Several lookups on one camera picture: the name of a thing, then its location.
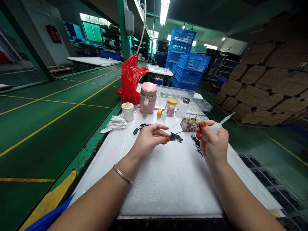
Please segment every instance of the stacked cardboard boxes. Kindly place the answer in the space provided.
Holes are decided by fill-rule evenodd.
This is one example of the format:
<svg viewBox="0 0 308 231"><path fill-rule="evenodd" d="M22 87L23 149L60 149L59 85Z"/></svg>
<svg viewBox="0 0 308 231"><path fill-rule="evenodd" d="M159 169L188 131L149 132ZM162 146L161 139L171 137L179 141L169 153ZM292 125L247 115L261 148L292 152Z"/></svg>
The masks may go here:
<svg viewBox="0 0 308 231"><path fill-rule="evenodd" d="M308 107L308 33L300 17L272 19L214 102L248 124L277 125Z"/></svg>

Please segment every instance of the silver bangle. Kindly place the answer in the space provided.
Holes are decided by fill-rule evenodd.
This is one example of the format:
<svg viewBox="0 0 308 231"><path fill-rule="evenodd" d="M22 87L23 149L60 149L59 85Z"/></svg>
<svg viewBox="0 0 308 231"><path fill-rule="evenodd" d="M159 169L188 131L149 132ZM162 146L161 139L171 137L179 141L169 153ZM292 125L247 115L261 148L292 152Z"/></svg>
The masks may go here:
<svg viewBox="0 0 308 231"><path fill-rule="evenodd" d="M127 179L116 167L116 165L113 165L113 168L115 169L115 171L128 183L133 184L134 182L131 181L130 179Z"/></svg>

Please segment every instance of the ceiling light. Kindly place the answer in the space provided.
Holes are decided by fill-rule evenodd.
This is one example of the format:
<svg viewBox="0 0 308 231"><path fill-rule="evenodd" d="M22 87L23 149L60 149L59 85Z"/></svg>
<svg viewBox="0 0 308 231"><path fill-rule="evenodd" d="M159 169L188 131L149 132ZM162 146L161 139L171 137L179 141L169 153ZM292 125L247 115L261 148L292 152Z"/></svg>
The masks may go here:
<svg viewBox="0 0 308 231"><path fill-rule="evenodd" d="M166 23L169 4L170 4L170 0L161 0L159 23L162 26L164 26Z"/></svg>

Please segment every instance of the white table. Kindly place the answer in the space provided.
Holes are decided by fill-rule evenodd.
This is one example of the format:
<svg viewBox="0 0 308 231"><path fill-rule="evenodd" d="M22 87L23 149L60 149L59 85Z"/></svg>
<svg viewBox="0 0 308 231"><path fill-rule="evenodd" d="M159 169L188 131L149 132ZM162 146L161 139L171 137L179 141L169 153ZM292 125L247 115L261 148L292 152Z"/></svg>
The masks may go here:
<svg viewBox="0 0 308 231"><path fill-rule="evenodd" d="M126 128L110 132L76 187L71 204L127 154L137 138L133 131L140 124L165 124L169 127L168 133L182 130L178 117L167 117L162 121L156 113L155 110L143 118L135 108L135 118ZM207 165L196 151L192 134L180 133L182 143L170 141L167 145L159 145L144 159L117 219L222 217L223 208ZM282 207L231 145L227 154L229 164L254 196L268 210L276 210L283 217Z"/></svg>
<svg viewBox="0 0 308 231"><path fill-rule="evenodd" d="M72 61L73 63L77 63L77 69L79 71L79 64L86 64L91 69L91 66L94 67L107 67L111 66L115 63L122 63L121 61L114 60L114 59L106 59L101 57L68 57L66 58L69 61Z"/></svg>

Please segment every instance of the white rag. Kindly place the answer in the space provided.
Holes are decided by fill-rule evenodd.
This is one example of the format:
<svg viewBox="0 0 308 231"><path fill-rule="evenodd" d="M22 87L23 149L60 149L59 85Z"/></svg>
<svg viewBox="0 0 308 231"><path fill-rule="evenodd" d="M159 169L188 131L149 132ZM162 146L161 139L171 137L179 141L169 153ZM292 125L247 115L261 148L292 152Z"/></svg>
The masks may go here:
<svg viewBox="0 0 308 231"><path fill-rule="evenodd" d="M113 115L112 119L107 124L107 127L101 130L100 133L106 133L111 130L118 130L121 128L125 128L126 126L127 126L127 122L125 119L121 118L119 115L118 116Z"/></svg>

